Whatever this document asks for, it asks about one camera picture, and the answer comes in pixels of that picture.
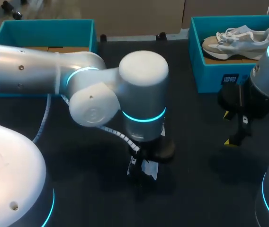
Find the cable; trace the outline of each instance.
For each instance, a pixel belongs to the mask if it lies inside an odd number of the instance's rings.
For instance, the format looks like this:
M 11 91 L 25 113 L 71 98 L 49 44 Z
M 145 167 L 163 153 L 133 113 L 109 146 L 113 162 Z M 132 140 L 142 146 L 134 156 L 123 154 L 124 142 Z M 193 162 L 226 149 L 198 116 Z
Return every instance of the cable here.
M 68 98 L 67 98 L 66 96 L 63 96 L 63 95 L 61 95 L 61 97 L 62 97 L 62 99 L 65 101 L 65 103 L 66 103 L 67 105 L 69 105 L 69 100 L 68 100 Z M 109 133 L 111 133 L 111 134 L 114 134 L 114 135 L 120 137 L 120 138 L 123 139 L 123 140 L 124 140 L 124 141 L 125 141 L 131 148 L 132 148 L 132 150 L 134 150 L 135 152 L 138 152 L 138 150 L 140 150 L 140 148 L 139 148 L 134 142 L 132 142 L 126 135 L 120 133 L 119 131 L 116 131 L 116 130 L 111 129 L 111 128 L 106 127 L 106 126 L 99 126 L 99 127 L 97 127 L 97 128 L 98 128 L 98 129 L 101 129 L 101 130 L 103 130 L 103 131 L 107 131 L 107 132 L 109 132 Z
M 45 126 L 45 123 L 46 123 L 46 120 L 47 120 L 47 117 L 48 117 L 48 114 L 49 114 L 50 104 L 51 104 L 51 94 L 48 94 L 47 95 L 45 112 L 44 112 L 44 116 L 43 116 L 40 128 L 39 128 L 35 138 L 32 140 L 34 143 L 36 143 L 38 141 L 38 139 L 40 138 L 40 136 L 41 136 L 41 134 L 43 132 L 43 129 L 44 129 L 44 126 Z

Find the black work surface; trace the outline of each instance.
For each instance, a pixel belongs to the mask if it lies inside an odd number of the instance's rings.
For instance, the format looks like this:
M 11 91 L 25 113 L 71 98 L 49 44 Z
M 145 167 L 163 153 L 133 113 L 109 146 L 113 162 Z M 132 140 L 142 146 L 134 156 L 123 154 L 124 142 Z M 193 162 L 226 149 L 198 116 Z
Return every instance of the black work surface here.
M 169 64 L 166 134 L 175 160 L 160 165 L 155 188 L 138 200 L 126 171 L 130 156 L 120 139 L 83 128 L 59 98 L 38 142 L 54 180 L 55 226 L 256 227 L 254 197 L 269 163 L 269 115 L 254 122 L 253 137 L 240 148 L 223 145 L 236 121 L 223 121 L 215 94 L 198 94 L 187 41 L 109 42 L 99 45 L 107 67 L 124 55 L 151 50 Z M 33 138 L 44 98 L 0 98 L 0 125 Z M 109 124 L 121 130 L 120 115 Z

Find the sneaker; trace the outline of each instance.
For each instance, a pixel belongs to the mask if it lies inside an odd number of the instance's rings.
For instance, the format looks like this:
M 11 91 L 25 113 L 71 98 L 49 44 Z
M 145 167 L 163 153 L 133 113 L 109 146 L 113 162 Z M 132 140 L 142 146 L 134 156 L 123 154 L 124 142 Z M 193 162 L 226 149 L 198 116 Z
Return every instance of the sneaker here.
M 259 60 L 269 46 L 269 28 L 266 31 L 253 31 L 246 25 L 229 28 L 225 33 L 216 33 L 202 44 L 203 50 L 211 56 L 226 60 L 233 55 L 242 55 Z

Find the robotic arm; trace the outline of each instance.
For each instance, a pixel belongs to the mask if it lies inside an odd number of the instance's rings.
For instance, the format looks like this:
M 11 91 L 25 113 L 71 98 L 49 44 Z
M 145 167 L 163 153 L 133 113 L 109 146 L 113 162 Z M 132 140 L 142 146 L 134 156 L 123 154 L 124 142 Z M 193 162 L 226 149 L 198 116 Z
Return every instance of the robotic arm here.
M 106 128 L 122 111 L 129 138 L 106 130 L 129 144 L 128 173 L 136 183 L 144 174 L 156 179 L 142 170 L 144 164 L 154 163 L 157 173 L 156 162 L 168 162 L 174 154 L 173 142 L 161 135 L 167 83 L 168 64 L 154 52 L 130 53 L 118 68 L 106 69 L 91 52 L 59 54 L 0 45 L 0 94 L 65 96 L 71 117 L 85 127 Z M 51 226 L 54 201 L 39 149 L 0 126 L 0 226 Z
M 125 56 L 106 69 L 91 52 L 51 53 L 0 46 L 0 93 L 64 95 L 72 118 L 97 127 L 122 110 L 126 131 L 138 142 L 159 137 L 165 116 L 168 64 L 149 51 Z
M 218 101 L 224 109 L 238 115 L 238 132 L 227 142 L 240 145 L 246 135 L 251 135 L 252 119 L 261 119 L 269 113 L 269 47 L 251 70 L 251 76 L 245 84 L 223 86 Z M 269 167 L 256 197 L 255 215 L 260 227 L 269 227 Z

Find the teal bin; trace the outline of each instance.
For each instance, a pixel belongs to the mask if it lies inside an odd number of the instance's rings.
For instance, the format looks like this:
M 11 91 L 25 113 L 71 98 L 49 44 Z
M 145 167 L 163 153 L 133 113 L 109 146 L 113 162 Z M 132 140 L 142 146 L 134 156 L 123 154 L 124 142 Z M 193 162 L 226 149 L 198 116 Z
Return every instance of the teal bin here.
M 231 27 L 247 25 L 252 30 L 265 31 L 269 28 L 269 16 L 226 16 L 226 17 L 192 17 L 189 29 L 189 55 L 199 93 L 218 92 L 223 78 L 232 78 L 243 83 L 255 64 L 205 64 L 201 44 L 216 32 L 225 32 Z
M 24 48 L 89 47 L 89 51 L 96 53 L 98 42 L 92 19 L 7 20 L 0 27 L 0 45 Z

